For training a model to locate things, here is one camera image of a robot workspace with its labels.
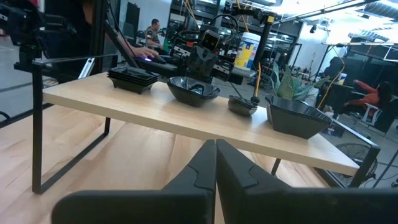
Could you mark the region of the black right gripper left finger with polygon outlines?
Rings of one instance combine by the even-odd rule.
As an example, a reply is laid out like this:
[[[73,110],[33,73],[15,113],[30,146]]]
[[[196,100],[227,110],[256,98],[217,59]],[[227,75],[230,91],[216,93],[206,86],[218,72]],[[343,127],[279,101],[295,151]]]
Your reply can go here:
[[[84,190],[56,203],[51,224],[213,224],[216,143],[207,140],[160,190]]]

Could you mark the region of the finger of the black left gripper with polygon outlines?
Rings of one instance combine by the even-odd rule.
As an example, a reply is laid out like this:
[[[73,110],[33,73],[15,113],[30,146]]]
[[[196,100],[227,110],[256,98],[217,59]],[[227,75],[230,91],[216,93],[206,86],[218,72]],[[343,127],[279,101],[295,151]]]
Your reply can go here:
[[[209,49],[203,49],[203,81],[210,82],[211,78],[211,71],[218,60],[218,56],[210,51]]]
[[[189,57],[186,59],[187,67],[190,69],[190,76],[196,80],[201,78],[201,49],[199,46],[194,46],[190,52]]]

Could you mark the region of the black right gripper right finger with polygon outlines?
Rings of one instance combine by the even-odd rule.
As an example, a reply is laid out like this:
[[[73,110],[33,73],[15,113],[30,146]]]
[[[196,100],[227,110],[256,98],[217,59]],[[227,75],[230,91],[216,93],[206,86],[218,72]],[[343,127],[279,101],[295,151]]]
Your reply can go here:
[[[294,188],[225,140],[216,146],[226,224],[398,224],[398,190]]]

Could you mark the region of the black teardrop plate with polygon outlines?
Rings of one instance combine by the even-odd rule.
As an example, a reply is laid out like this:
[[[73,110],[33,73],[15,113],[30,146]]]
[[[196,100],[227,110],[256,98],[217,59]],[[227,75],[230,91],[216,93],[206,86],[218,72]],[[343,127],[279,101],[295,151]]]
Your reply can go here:
[[[228,108],[233,113],[241,116],[251,116],[257,111],[257,107],[249,108],[233,102],[228,103]]]
[[[252,102],[250,100],[247,100],[247,99],[245,99],[243,97],[240,97],[240,96],[229,95],[229,101],[232,101],[233,103],[237,103],[237,104],[243,105],[243,106],[248,107],[248,108],[257,107],[257,103]]]

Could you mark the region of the small black square plate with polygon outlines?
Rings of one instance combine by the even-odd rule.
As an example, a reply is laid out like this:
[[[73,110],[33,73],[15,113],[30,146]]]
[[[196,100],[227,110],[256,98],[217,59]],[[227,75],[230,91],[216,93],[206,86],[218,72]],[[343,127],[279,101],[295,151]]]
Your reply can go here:
[[[123,78],[123,77],[112,77],[110,75],[108,75],[108,78],[113,78],[113,79],[116,79],[116,80],[121,80],[121,81],[124,81],[124,82],[133,83],[135,85],[140,85],[140,86],[149,86],[149,85],[153,85],[155,82],[157,82],[157,80],[144,82],[144,81],[139,81],[139,80],[131,80],[131,79]]]
[[[115,67],[108,70],[108,75],[112,77],[121,77],[129,80],[139,80],[147,82],[158,79],[157,75],[146,70],[134,67]]]
[[[109,78],[114,78],[114,79],[117,79],[117,80],[126,81],[126,82],[129,82],[129,83],[135,83],[135,84],[138,84],[138,85],[144,85],[144,86],[149,85],[151,83],[155,83],[155,82],[158,81],[157,78],[153,78],[153,79],[149,79],[149,80],[137,80],[137,79],[134,79],[134,78],[128,78],[127,76],[113,75],[113,74],[110,74],[110,73],[108,74],[108,77]]]
[[[147,86],[142,86],[142,85],[138,85],[138,84],[135,84],[135,83],[131,83],[131,82],[127,82],[127,81],[124,81],[124,80],[115,79],[115,78],[109,78],[109,79],[112,81],[113,86],[115,88],[120,88],[120,89],[123,89],[123,90],[127,90],[127,91],[131,91],[131,92],[134,92],[134,93],[138,93],[138,94],[142,94],[145,91],[150,90],[152,88],[153,84],[154,84],[154,83],[150,83]]]

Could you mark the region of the black wavy square bowl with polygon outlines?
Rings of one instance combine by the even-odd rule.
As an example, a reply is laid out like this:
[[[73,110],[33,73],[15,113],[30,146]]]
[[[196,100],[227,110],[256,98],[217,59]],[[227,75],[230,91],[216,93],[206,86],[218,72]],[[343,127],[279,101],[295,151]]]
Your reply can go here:
[[[274,95],[266,95],[265,100],[270,104],[270,107],[283,111],[285,113],[301,116],[310,120],[318,121],[323,124],[331,124],[332,119],[320,110],[306,105],[301,101],[292,101],[280,98]]]
[[[329,116],[315,108],[310,108],[310,111],[306,113],[299,113],[268,107],[267,120],[275,131],[304,139],[310,139],[332,124]]]

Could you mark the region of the person's forearm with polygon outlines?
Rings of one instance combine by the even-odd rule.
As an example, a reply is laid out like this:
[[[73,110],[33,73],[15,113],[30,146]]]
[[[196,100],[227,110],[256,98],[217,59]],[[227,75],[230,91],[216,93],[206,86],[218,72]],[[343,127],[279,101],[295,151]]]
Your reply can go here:
[[[116,32],[115,34],[113,34],[113,36],[116,37],[116,39],[117,39],[116,42],[119,43],[119,44],[122,46],[122,49],[123,49],[126,53],[128,53],[129,55],[135,56],[135,57],[141,55],[140,50],[139,50],[138,48],[133,47],[130,43],[126,42],[126,41],[122,38],[120,32]]]

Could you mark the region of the black jointed stand arm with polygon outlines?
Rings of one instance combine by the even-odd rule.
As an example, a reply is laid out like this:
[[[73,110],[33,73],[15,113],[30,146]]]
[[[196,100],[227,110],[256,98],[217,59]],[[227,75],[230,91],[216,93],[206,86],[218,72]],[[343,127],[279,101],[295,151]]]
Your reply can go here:
[[[251,98],[252,102],[259,103],[260,99],[258,97],[259,82],[261,81],[261,63],[260,59],[263,56],[264,49],[266,47],[266,42],[271,31],[271,27],[274,23],[276,13],[272,11],[261,11],[260,9],[240,9],[238,6],[234,6],[231,11],[232,16],[252,16],[257,19],[261,24],[264,24],[259,46],[254,57],[254,71],[256,72],[256,86],[253,91]]]

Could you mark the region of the black side table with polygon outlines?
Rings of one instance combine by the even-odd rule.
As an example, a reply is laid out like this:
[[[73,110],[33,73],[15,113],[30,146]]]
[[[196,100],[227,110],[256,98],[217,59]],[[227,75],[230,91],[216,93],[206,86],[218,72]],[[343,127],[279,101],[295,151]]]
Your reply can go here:
[[[141,58],[137,59],[136,62],[144,70],[147,70],[152,73],[157,73],[167,78],[185,76],[186,73],[189,73],[189,68],[186,67],[184,64],[177,64],[177,65],[171,63],[161,64],[157,62],[144,60]],[[241,85],[244,78],[246,79],[254,78],[256,76],[256,72],[254,70],[246,71],[238,68],[233,68],[232,71],[229,73],[228,79],[225,80],[223,73],[214,68],[212,70],[211,76],[221,81],[231,82],[237,85]]]

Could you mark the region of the person's hand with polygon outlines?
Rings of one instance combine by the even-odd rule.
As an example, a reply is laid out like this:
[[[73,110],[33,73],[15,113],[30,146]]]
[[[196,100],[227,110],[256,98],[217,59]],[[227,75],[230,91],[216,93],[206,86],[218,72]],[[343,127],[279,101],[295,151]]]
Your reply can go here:
[[[159,55],[155,50],[146,47],[132,47],[131,51],[136,57],[140,58],[154,58]]]

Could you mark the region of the seated person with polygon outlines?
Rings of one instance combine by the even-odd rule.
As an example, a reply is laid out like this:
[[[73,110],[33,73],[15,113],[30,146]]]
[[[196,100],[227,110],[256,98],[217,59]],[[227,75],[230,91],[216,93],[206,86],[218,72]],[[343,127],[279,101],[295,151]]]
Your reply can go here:
[[[389,82],[381,82],[377,88],[372,88],[369,85],[359,80],[353,80],[360,88],[365,90],[368,94],[359,100],[351,100],[344,104],[363,106],[365,103],[382,108],[392,100],[392,85]]]
[[[163,45],[160,43],[158,31],[160,29],[160,22],[158,19],[153,19],[151,21],[151,26],[149,26],[146,31],[146,44],[150,47],[157,47],[163,49]]]

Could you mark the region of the long wooden tray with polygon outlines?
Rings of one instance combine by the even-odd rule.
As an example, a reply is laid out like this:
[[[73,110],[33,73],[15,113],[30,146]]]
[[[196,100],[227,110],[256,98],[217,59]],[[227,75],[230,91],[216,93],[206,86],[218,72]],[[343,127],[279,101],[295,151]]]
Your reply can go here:
[[[182,136],[207,140],[224,139],[238,149],[297,162],[323,169],[328,177],[334,173],[351,175],[352,187],[361,185],[376,160],[380,148],[371,143],[362,164],[356,164],[321,135],[304,140],[274,131],[266,123],[267,111],[259,108],[251,119],[240,118],[227,108],[226,98],[217,98],[204,108],[195,109],[173,99],[167,85],[157,82],[147,93],[136,95],[114,89],[104,73],[69,83],[43,88],[42,69],[46,61],[32,64],[33,145],[32,191],[44,193],[86,156],[95,144],[77,154],[47,180],[42,180],[43,104],[117,119]]]

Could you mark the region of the green plant white pot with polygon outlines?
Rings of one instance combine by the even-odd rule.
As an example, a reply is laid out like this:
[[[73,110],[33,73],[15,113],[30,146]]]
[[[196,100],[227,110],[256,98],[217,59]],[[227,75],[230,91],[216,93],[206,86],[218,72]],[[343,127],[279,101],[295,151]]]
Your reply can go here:
[[[316,83],[303,84],[302,76],[293,77],[289,67],[286,68],[282,78],[280,78],[279,66],[275,62],[273,63],[272,71],[273,74],[269,80],[273,94],[286,100],[305,101],[314,88],[320,88],[328,81],[328,78],[322,78]]]

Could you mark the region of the black cabinet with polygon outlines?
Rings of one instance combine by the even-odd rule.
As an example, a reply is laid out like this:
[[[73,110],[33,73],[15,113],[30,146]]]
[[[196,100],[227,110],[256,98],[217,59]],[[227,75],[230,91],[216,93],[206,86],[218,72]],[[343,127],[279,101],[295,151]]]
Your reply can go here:
[[[330,60],[329,66],[321,75],[322,78],[328,78],[328,81],[319,88],[315,101],[316,108],[320,107],[323,110],[325,106],[330,106],[336,111],[352,99],[353,84],[349,81],[345,81],[343,85],[338,83],[340,74],[345,73],[348,78],[351,68],[353,68],[353,64],[347,58],[334,57]]]

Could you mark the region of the silver aluminium bar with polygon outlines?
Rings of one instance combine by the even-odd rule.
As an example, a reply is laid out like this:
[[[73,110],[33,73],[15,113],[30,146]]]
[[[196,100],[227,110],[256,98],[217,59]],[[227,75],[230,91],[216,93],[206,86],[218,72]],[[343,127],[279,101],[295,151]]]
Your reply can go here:
[[[95,58],[88,58],[79,74],[78,79],[86,78],[87,76],[89,76],[94,67],[94,64],[95,64]]]

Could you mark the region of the black floor fan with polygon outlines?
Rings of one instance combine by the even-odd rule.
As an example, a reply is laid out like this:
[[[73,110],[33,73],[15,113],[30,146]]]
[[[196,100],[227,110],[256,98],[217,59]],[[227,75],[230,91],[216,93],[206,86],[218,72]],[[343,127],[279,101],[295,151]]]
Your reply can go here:
[[[364,162],[365,157],[367,156],[370,147],[367,145],[363,144],[357,144],[357,143],[342,143],[336,145],[336,147],[344,153],[346,156],[348,156],[350,159],[352,159],[357,165],[361,166],[362,163]],[[376,178],[376,169],[377,169],[377,159],[374,160],[372,165],[370,166],[369,170],[367,171],[366,175],[364,176],[364,180],[362,181],[362,184],[367,182],[369,179],[375,179]],[[344,184],[345,186],[349,186],[353,180],[352,176],[348,176],[345,174],[340,174],[340,173],[333,173],[338,180]]]

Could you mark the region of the white office chair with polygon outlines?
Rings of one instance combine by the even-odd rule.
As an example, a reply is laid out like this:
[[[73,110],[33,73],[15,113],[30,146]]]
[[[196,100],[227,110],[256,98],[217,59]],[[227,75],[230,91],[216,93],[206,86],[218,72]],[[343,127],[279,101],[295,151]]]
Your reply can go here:
[[[370,126],[374,126],[376,124],[378,117],[382,113],[382,109],[379,109],[378,107],[373,106],[369,103],[366,103],[365,105],[366,105],[366,111],[361,121]]]

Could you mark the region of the black aluminium table frame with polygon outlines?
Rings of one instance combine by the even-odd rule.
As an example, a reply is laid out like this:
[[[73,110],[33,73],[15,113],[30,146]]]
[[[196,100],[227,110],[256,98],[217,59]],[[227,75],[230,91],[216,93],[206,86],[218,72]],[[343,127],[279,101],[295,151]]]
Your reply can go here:
[[[105,12],[109,4],[105,0],[95,0],[93,6],[92,24],[91,24],[91,41],[89,56],[73,56],[71,58],[57,58],[50,60],[52,63],[71,62],[74,60],[83,60],[84,58],[101,58],[103,57],[104,38],[109,35],[112,42],[118,47],[119,51],[125,54],[130,60],[135,60],[135,56],[126,53],[122,46],[117,43],[117,39],[113,34],[115,31],[105,19]],[[34,116],[34,150],[33,150],[33,191],[41,194],[69,171],[83,156],[90,152],[104,137],[109,133],[110,118],[106,118],[104,133],[92,142],[87,148],[72,159],[67,165],[60,169],[45,183],[41,182],[41,159],[42,159],[42,66],[33,63],[32,81],[33,81],[33,116]]]

